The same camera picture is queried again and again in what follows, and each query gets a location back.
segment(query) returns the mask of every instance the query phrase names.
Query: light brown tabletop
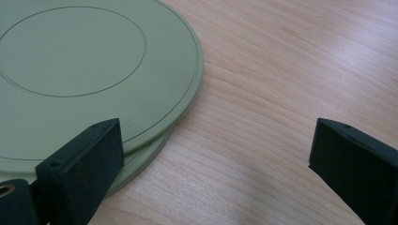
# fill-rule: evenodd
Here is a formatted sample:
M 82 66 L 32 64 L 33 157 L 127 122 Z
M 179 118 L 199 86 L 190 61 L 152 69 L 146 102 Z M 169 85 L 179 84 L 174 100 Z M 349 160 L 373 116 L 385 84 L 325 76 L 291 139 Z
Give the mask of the light brown tabletop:
M 201 40 L 202 87 L 90 224 L 363 224 L 308 158 L 318 117 L 398 148 L 398 2 L 165 2 Z

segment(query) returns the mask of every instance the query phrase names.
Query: round platform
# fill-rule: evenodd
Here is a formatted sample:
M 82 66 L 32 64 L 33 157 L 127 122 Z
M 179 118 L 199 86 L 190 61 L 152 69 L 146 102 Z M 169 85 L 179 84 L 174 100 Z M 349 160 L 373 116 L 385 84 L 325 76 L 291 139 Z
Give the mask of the round platform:
M 199 40 L 160 1 L 7 0 L 0 15 L 0 179 L 31 180 L 43 159 L 109 118 L 120 119 L 126 160 L 149 152 L 199 88 Z

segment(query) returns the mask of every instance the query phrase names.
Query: wooden table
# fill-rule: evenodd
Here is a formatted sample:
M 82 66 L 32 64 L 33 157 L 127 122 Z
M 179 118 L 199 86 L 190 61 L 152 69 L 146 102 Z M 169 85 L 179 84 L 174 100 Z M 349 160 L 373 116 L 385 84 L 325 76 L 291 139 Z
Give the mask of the wooden table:
M 166 3 L 202 42 L 202 87 L 90 224 L 363 224 L 308 158 L 318 117 L 398 148 L 398 2 Z

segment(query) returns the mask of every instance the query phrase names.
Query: green disc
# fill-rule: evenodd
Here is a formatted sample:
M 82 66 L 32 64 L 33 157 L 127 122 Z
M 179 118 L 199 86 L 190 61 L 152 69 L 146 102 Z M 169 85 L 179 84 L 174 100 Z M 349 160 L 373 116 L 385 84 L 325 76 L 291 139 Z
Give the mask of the green disc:
M 188 110 L 203 64 L 191 27 L 160 1 L 1 1 L 0 178 L 31 177 L 109 118 L 126 160 L 137 156 Z

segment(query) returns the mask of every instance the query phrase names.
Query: green round plate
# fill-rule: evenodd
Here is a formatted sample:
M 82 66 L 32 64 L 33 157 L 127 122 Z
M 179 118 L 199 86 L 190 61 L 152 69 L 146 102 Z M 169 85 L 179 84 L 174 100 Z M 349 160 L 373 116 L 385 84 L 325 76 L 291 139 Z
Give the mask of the green round plate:
M 126 158 L 162 140 L 203 64 L 191 27 L 160 1 L 1 1 L 0 175 L 31 176 L 109 118 L 121 121 Z

